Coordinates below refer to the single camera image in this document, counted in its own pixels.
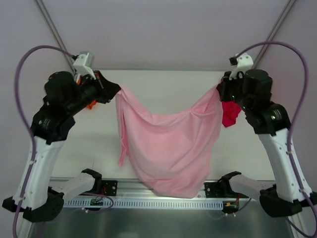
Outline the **light pink t shirt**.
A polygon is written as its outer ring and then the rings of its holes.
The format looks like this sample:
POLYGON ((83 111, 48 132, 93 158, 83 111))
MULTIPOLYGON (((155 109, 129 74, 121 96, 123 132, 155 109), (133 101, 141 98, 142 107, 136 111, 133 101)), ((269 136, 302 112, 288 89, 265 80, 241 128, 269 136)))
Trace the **light pink t shirt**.
POLYGON ((126 88, 115 97, 121 155, 143 183, 165 181, 176 187, 205 181, 211 151, 222 125, 222 105, 215 88, 191 108, 171 115, 150 113, 126 88))

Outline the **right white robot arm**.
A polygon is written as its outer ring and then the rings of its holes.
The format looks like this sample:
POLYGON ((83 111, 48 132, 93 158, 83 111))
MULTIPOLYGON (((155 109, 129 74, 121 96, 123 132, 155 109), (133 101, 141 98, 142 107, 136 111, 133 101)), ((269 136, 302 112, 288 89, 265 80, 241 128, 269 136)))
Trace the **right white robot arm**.
POLYGON ((222 102, 234 102, 245 113, 248 124, 263 144, 275 182, 263 184, 231 172, 221 177, 223 196, 243 194, 258 201, 271 217, 288 217, 300 213, 309 202, 317 203, 317 194, 308 186, 300 169, 297 181, 293 165, 299 166, 292 143, 287 142, 291 122, 286 109, 271 101, 272 78, 264 70, 238 72, 237 78, 224 73, 217 85, 222 102))

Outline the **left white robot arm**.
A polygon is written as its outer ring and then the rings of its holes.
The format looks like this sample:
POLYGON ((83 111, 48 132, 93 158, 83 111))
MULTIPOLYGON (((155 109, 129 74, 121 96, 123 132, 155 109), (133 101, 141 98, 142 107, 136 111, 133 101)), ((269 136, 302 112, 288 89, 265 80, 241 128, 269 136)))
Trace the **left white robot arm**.
POLYGON ((14 196, 3 201, 4 209, 21 212, 31 223, 48 222, 57 217, 66 201, 85 192, 101 192, 102 175, 91 169, 84 169, 61 187, 49 186, 58 153, 75 125, 74 116, 92 102, 109 103, 121 89, 99 71, 94 74, 95 79, 85 75, 80 84, 67 71, 49 77, 44 86, 44 103, 30 127, 33 142, 28 163, 32 170, 23 174, 28 180, 25 192, 20 194, 24 187, 21 185, 14 196))

